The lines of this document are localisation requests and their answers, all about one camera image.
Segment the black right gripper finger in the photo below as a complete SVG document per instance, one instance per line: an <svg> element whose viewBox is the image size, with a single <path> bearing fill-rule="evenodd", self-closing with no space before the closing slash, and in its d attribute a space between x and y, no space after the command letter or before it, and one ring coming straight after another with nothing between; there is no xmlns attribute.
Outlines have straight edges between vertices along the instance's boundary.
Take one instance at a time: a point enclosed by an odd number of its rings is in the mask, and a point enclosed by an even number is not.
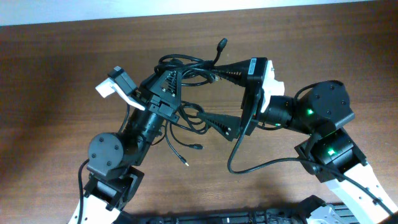
<svg viewBox="0 0 398 224"><path fill-rule="evenodd" d="M206 112L198 112L197 117L218 131L228 141L237 139L239 136L240 117Z"/></svg>
<svg viewBox="0 0 398 224"><path fill-rule="evenodd" d="M228 65L214 66L213 71L235 85L245 87L248 82L248 71L251 60L244 60Z"/></svg>

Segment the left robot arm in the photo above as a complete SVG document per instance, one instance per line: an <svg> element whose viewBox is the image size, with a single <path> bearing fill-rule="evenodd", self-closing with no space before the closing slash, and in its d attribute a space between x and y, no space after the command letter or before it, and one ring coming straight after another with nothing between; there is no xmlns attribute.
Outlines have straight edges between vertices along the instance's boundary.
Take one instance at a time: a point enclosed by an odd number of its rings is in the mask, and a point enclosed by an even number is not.
<svg viewBox="0 0 398 224"><path fill-rule="evenodd" d="M97 87L103 97L117 93L128 107L122 127L100 133L88 146L82 164L89 181L80 184L80 201L70 223L113 223L135 195L144 174L137 169L164 121L176 122L181 104L182 73L155 72L136 85L121 67L114 67Z"/></svg>

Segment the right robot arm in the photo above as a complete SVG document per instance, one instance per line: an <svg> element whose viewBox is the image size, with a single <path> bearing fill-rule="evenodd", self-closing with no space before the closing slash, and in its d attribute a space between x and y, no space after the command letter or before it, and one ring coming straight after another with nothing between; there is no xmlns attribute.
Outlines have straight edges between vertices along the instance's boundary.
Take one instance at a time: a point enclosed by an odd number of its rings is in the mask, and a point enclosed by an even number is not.
<svg viewBox="0 0 398 224"><path fill-rule="evenodd" d="M285 95L265 57L218 66L218 75L244 87L240 117L199 112L198 117L227 140L241 144L255 128L288 129L308 139L295 147L297 161L325 184L360 223L397 221L397 205L380 185L373 168L345 130L354 119L343 83L328 80Z"/></svg>

